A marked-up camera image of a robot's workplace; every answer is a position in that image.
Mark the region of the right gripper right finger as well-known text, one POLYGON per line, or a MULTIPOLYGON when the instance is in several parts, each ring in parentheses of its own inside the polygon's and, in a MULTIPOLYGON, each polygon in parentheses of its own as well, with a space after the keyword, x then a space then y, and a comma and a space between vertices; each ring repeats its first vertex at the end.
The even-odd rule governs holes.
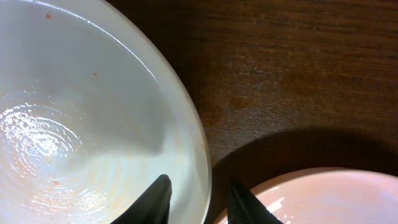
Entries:
POLYGON ((229 224, 283 224, 237 179, 232 179, 227 201, 229 224))

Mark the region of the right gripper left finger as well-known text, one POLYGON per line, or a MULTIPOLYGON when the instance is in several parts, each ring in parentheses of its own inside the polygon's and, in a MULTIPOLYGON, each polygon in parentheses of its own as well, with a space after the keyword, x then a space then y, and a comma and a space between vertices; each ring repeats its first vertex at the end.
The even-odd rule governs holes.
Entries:
POLYGON ((111 224, 168 224, 172 182, 162 174, 111 224))

